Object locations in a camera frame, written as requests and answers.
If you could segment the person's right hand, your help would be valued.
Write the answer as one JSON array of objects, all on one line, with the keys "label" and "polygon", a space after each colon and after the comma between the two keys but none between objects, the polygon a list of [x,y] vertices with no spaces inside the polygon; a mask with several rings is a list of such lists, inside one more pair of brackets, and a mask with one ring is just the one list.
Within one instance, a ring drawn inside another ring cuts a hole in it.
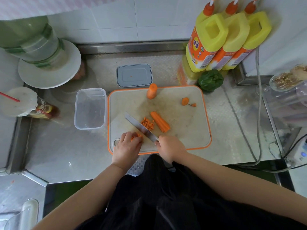
[{"label": "person's right hand", "polygon": [[164,154],[160,154],[160,156],[169,164],[179,162],[188,154],[183,143],[175,136],[161,135],[159,142],[164,147]]}]

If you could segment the steel kitchen knife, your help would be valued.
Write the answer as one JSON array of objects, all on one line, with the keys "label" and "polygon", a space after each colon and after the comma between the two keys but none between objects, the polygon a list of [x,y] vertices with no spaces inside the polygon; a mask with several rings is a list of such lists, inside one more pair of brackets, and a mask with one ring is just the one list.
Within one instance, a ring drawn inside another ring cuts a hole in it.
[{"label": "steel kitchen knife", "polygon": [[128,122],[130,122],[138,131],[140,131],[143,135],[145,135],[152,142],[159,142],[159,138],[154,135],[150,130],[148,130],[145,126],[143,126],[140,122],[138,122],[135,118],[133,118],[129,113],[125,112],[125,118]]}]

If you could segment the person's right forearm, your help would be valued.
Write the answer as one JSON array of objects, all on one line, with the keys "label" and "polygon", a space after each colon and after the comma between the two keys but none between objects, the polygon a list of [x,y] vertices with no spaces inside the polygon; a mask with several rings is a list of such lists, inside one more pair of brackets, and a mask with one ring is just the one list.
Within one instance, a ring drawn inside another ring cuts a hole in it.
[{"label": "person's right forearm", "polygon": [[285,187],[184,151],[175,162],[188,167],[223,198],[291,218],[307,226],[307,198]]}]

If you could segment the white orange-rimmed cutting board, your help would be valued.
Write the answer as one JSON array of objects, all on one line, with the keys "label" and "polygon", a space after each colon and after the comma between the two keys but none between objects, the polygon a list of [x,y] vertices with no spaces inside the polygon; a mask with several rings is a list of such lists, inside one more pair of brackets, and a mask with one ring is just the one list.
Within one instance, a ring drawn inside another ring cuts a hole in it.
[{"label": "white orange-rimmed cutting board", "polygon": [[[187,150],[205,149],[212,142],[212,135],[207,115],[205,98],[202,90],[194,85],[158,87],[157,95],[149,100],[148,88],[115,90],[108,97],[108,150],[113,154],[114,143],[122,133],[136,131],[125,118],[129,113],[138,122],[146,116],[153,119],[151,112],[157,112],[169,125],[170,130],[161,132],[155,123],[152,133],[156,136],[176,136]],[[182,98],[188,97],[189,104],[197,107],[182,106]]]}]

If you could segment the clear plastic container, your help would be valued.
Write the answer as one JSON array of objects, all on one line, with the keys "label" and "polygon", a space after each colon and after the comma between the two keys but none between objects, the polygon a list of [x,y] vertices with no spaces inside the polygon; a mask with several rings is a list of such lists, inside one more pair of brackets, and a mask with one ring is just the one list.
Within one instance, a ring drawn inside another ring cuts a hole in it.
[{"label": "clear plastic container", "polygon": [[76,94],[74,125],[79,130],[97,130],[107,124],[108,96],[102,88],[80,89]]}]

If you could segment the thick carrot chunk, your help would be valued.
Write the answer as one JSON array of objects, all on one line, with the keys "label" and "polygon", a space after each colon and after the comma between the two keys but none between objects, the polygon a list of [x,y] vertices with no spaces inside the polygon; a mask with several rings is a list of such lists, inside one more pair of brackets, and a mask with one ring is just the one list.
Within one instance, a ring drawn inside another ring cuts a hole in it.
[{"label": "thick carrot chunk", "polygon": [[147,94],[146,94],[146,96],[149,100],[152,100],[156,97],[157,89],[158,89],[158,87],[155,83],[150,84],[150,86],[147,90]]}]

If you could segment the black clothing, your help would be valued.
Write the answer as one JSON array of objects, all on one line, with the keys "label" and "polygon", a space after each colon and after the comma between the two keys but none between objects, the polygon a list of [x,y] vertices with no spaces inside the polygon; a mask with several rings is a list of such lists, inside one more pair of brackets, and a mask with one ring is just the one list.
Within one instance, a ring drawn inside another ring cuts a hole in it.
[{"label": "black clothing", "polygon": [[307,230],[307,226],[217,194],[188,167],[150,156],[118,182],[106,210],[75,230]]}]

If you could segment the grey lidded plastic container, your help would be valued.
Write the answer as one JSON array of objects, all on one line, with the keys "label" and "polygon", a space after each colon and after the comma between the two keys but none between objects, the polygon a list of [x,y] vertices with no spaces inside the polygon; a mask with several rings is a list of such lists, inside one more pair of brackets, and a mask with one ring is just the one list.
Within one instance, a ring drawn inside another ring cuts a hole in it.
[{"label": "grey lidded plastic container", "polygon": [[120,88],[147,86],[153,83],[152,69],[148,64],[119,66],[116,70]]}]

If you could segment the green bell pepper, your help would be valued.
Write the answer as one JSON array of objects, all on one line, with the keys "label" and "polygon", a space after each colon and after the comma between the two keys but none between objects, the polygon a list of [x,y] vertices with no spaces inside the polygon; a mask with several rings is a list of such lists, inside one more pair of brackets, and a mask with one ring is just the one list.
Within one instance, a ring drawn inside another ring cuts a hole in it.
[{"label": "green bell pepper", "polygon": [[224,77],[217,69],[204,71],[199,79],[198,86],[205,92],[213,92],[219,88],[224,82]]}]

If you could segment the white round dispenser base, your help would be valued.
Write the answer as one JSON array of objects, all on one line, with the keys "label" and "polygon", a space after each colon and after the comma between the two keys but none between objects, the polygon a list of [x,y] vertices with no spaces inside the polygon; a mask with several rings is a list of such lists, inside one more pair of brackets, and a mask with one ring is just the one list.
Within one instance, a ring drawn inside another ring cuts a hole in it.
[{"label": "white round dispenser base", "polygon": [[68,59],[60,69],[43,70],[19,60],[18,74],[21,80],[27,85],[39,89],[56,88],[70,81],[79,71],[81,54],[72,42],[64,39],[63,43],[67,50]]}]

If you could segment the plastic drink cup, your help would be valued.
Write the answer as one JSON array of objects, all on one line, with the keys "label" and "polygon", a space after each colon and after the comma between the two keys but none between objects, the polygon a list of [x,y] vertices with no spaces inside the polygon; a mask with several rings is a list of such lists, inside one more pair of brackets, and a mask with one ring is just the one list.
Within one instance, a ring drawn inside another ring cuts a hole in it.
[{"label": "plastic drink cup", "polygon": [[0,101],[0,110],[8,117],[32,117],[51,120],[60,114],[58,107],[40,98],[38,94],[27,87],[17,87],[6,92],[18,100],[19,103],[6,97]]}]

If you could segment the clear glass jug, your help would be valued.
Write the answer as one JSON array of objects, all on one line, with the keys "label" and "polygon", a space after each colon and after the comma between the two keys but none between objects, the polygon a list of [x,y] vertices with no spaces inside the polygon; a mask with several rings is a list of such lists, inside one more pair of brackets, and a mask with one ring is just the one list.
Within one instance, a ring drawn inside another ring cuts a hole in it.
[{"label": "clear glass jug", "polygon": [[37,224],[39,202],[27,200],[20,212],[0,213],[0,230],[32,230]]}]

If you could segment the clear blender jar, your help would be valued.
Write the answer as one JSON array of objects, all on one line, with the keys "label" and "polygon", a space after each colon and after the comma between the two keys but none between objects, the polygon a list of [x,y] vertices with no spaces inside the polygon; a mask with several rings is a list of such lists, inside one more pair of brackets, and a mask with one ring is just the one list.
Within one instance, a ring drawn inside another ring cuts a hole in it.
[{"label": "clear blender jar", "polygon": [[272,76],[263,97],[274,118],[291,127],[307,127],[307,64]]}]

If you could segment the green water jug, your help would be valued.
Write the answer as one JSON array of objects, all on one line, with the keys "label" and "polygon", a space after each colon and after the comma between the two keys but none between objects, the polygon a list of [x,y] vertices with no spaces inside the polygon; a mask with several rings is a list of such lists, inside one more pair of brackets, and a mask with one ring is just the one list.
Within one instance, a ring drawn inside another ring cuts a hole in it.
[{"label": "green water jug", "polygon": [[58,70],[68,60],[64,42],[47,16],[0,20],[0,48],[43,70]]}]

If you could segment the white power strip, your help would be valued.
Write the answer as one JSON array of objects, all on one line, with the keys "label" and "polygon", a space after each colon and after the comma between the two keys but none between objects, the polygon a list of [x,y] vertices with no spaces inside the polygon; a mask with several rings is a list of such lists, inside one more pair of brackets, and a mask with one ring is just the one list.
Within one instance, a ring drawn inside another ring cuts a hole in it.
[{"label": "white power strip", "polygon": [[290,167],[307,164],[307,136],[298,141],[286,157]]}]

